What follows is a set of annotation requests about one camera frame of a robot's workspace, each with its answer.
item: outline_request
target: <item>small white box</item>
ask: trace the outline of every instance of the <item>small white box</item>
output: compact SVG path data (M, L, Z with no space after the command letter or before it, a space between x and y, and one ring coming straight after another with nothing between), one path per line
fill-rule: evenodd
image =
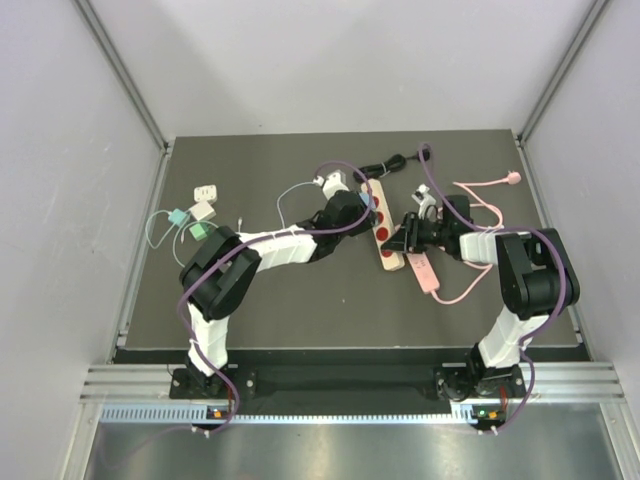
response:
M218 200L218 188L215 185L204 185L193 189L193 199L196 202L215 203Z
M193 216L193 218L195 218L198 222L209 220L216 215L216 211L211 205L209 205L209 202L206 201L196 203L189 209L189 212L191 212L191 216Z
M322 185L322 193L327 200L333 197L340 190L349 190L347 187L347 176L342 170L336 170L327 175Z

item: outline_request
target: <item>white wall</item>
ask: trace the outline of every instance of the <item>white wall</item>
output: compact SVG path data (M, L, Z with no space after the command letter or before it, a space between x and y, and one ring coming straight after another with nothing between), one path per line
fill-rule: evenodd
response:
M0 20L0 465L54 478L159 153L68 0Z
M165 136L513 128L591 0L93 0Z
M529 142L582 285L591 347L640 424L640 2L611 2Z

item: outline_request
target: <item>white power adapter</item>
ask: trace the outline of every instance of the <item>white power adapter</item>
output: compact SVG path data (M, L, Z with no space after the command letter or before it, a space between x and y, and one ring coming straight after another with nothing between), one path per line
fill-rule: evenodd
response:
M218 188L215 185L203 185L202 187L196 187L193 189L193 199L196 203L215 203L218 199Z
M196 203L189 209L189 212L198 222L209 220L216 214L216 211L213 209L213 207L209 205L209 202L206 201Z

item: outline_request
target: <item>black table surface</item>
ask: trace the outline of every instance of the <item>black table surface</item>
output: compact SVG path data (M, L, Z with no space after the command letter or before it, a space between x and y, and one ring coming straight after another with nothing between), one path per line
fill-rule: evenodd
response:
M160 209L187 209L193 189L218 187L217 215L212 220L255 233L277 230L276 198L289 186L313 178L327 160L346 160L357 166L381 162L394 153L415 153L418 144L431 144L430 160L446 193L462 193L451 182L480 182L518 171L515 186L478 188L480 196L504 214L506 225L540 226L525 180L525 172L507 130L327 133L231 137L180 137L166 173ZM383 180L391 215L396 223L417 205L411 193L427 183L416 161ZM305 186L282 202L287 224L309 218L325 204L319 189ZM495 223L484 209L474 209L476 223ZM167 223L158 217L152 238ZM187 335L175 313L181 295L181 267L172 255L173 235L157 250L149 249L132 314L127 349L187 348ZM186 262L200 244L190 234L177 254ZM430 251L441 298L458 296L478 275L444 253ZM229 322L230 348L392 348L457 347L479 341L493 326L502 307L496 269L468 295L443 306L420 290L407 264L382 269L373 234L345 239L330 257L308 265L290 265L260 273L244 302ZM564 313L538 345L573 346L574 329Z

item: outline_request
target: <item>beige power strip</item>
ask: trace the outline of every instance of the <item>beige power strip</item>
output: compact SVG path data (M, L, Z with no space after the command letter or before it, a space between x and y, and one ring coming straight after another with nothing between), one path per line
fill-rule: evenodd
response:
M391 221L389 205L387 205L387 199L384 197L382 184L378 180L369 180L369 185L371 185L373 193L375 212L376 215L378 215L378 225L373 227L373 236L378 245L378 254L382 261L382 268L392 272L404 267L404 257L401 253L380 250L380 246L389 239L391 233L395 231L395 227ZM362 191L368 193L366 183L362 184Z

